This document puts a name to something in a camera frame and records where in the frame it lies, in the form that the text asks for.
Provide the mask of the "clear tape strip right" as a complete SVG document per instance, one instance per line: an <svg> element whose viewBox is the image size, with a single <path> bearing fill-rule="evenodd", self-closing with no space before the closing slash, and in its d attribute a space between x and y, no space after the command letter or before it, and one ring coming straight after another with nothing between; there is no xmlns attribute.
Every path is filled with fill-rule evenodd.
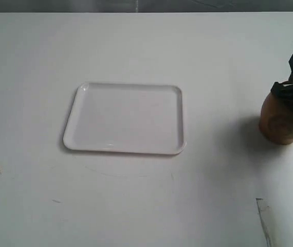
<svg viewBox="0 0 293 247"><path fill-rule="evenodd" d="M263 198L256 198L258 215L265 236L266 246L277 246L275 237L275 222L271 207Z"/></svg>

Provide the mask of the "white rectangular plastic tray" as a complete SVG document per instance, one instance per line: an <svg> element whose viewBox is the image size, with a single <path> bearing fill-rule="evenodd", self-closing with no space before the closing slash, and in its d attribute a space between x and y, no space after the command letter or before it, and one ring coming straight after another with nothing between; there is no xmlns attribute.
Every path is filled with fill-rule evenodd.
<svg viewBox="0 0 293 247"><path fill-rule="evenodd" d="M72 151L177 155L186 146L182 91L86 82L76 90L62 141Z"/></svg>

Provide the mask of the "brown wooden mortar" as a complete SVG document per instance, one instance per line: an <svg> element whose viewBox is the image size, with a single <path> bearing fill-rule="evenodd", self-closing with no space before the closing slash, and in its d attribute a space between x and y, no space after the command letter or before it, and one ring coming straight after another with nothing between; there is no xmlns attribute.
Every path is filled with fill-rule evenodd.
<svg viewBox="0 0 293 247"><path fill-rule="evenodd" d="M259 129L272 143L293 143L293 97L286 94L288 82L275 82L260 111Z"/></svg>

